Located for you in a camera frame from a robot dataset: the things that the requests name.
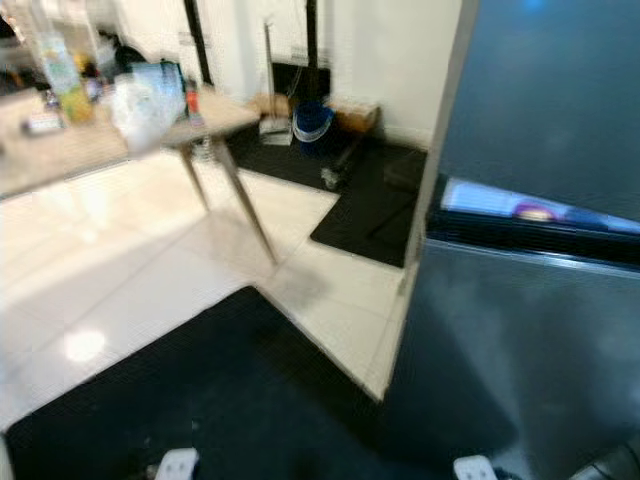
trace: wall baseboard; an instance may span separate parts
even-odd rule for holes
[[[385,125],[380,131],[380,135],[391,143],[406,145],[420,150],[428,150],[431,145],[433,132],[420,128]]]

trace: table leg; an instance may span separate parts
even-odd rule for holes
[[[204,193],[204,189],[202,188],[202,184],[200,183],[200,178],[198,177],[198,173],[193,166],[193,161],[191,160],[191,144],[185,144],[180,147],[180,156],[182,158],[182,164],[184,168],[187,170],[187,174],[191,179],[191,183],[193,184],[193,188],[196,190],[198,194],[198,198],[204,205],[204,209],[209,211],[211,208],[209,207],[209,202],[207,200],[207,195]]]
[[[262,225],[260,224],[260,220],[258,219],[258,215],[256,214],[255,209],[253,208],[253,204],[249,199],[249,195],[247,195],[242,182],[240,181],[240,177],[238,176],[238,167],[236,166],[236,162],[233,160],[231,156],[231,152],[227,148],[227,144],[225,143],[223,138],[212,138],[211,139],[211,147],[213,148],[213,153],[215,155],[216,160],[222,163],[229,180],[233,184],[233,188],[235,189],[238,198],[240,198],[240,202],[242,203],[242,207],[244,208],[247,217],[251,221],[251,226],[255,231],[256,235],[262,242],[262,246],[269,255],[269,259],[274,265],[278,264],[278,258],[276,253],[269,241],[267,234],[265,233]]]

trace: refrigerator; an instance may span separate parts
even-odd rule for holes
[[[387,454],[558,480],[640,430],[638,25],[630,0],[463,2]]]

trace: glossy floor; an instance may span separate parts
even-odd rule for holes
[[[209,214],[169,151],[0,203],[0,428],[248,284],[382,394],[402,270],[308,239],[336,195],[242,172],[273,267],[224,172],[198,170]]]

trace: bucket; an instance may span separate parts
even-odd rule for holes
[[[320,102],[304,102],[293,112],[293,134],[303,153],[314,155],[330,151],[333,145],[335,112]]]

